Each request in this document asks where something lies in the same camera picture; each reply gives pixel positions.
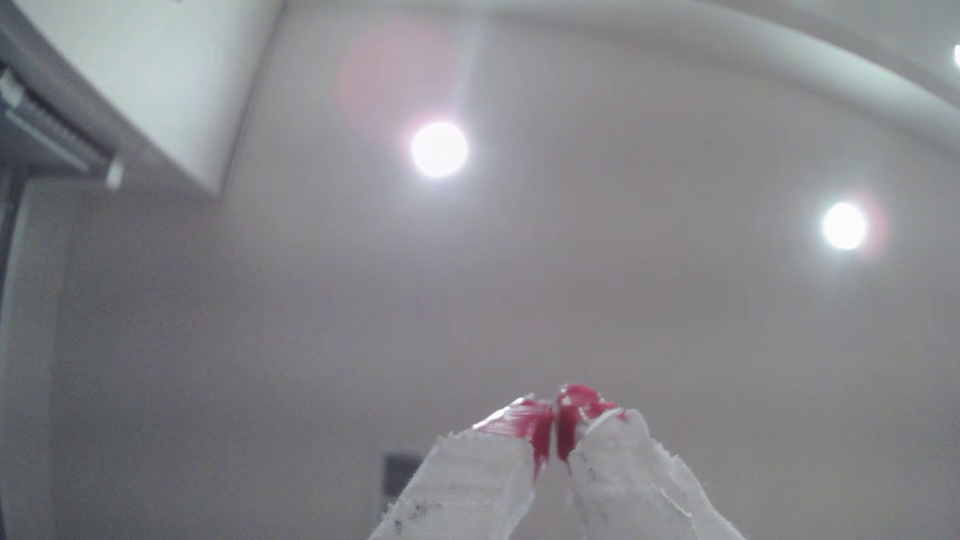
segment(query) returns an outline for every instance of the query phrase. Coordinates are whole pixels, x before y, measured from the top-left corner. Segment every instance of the wall vent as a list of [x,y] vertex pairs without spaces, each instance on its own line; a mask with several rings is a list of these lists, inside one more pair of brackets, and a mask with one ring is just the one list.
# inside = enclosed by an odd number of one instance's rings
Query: wall vent
[[383,473],[380,482],[380,505],[377,518],[396,502],[410,479],[423,463],[423,456],[410,452],[387,452],[383,455]]

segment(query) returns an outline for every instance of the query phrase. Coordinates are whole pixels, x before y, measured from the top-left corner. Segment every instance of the red nail polish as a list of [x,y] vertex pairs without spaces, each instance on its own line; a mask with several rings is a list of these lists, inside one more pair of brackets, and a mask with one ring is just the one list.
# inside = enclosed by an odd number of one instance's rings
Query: red nail polish
[[585,384],[566,384],[557,394],[557,456],[566,461],[577,446],[577,425],[593,420],[617,404],[604,401]]
[[534,479],[550,460],[550,430],[554,421],[550,402],[519,398],[501,408],[474,430],[526,439],[534,447]]

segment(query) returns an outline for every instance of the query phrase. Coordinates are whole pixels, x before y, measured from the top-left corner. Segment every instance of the white ceiling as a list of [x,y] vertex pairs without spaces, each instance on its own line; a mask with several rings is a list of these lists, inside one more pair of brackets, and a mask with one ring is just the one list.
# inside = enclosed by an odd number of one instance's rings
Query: white ceiling
[[371,0],[496,14],[684,50],[832,95],[960,152],[956,3]]
[[[760,62],[797,50],[720,42],[737,66],[684,5],[656,4],[700,37],[656,47],[597,11],[292,6],[221,205],[81,209],[60,536],[362,538],[378,450],[572,380],[647,415],[750,537],[956,536],[960,162],[870,113],[930,93],[725,12],[823,55],[794,81]],[[844,71],[817,86],[817,60]],[[851,73],[890,86],[850,105]],[[473,150],[445,184],[406,155],[437,108]],[[877,202],[873,250],[819,235],[848,196]],[[517,540],[580,539],[565,475]]]

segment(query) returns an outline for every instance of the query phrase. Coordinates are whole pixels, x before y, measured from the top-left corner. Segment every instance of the white wall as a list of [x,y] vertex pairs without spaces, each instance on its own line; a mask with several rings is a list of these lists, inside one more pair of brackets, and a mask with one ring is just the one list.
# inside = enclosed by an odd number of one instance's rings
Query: white wall
[[80,197],[29,184],[0,312],[0,485],[8,538],[54,540],[50,481],[51,367],[66,246]]
[[[751,537],[960,532],[956,158],[695,58],[396,23],[289,12],[222,205],[84,206],[59,537],[360,539],[376,449],[571,380]],[[447,108],[472,161],[425,183],[401,134]],[[886,215],[870,258],[818,235],[850,191]],[[579,539],[564,468],[540,487],[516,538]]]
[[161,151],[219,193],[281,0],[14,0]]

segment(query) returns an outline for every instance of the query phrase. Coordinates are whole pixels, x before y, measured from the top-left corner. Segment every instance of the ceiling light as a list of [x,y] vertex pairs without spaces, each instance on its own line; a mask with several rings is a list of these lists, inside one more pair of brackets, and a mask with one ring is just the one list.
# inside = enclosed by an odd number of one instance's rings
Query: ceiling light
[[449,176],[464,166],[469,153],[467,137],[449,122],[428,124],[410,144],[414,165],[428,178]]
[[824,237],[835,248],[851,250],[867,237],[867,218],[849,203],[834,205],[824,216]]

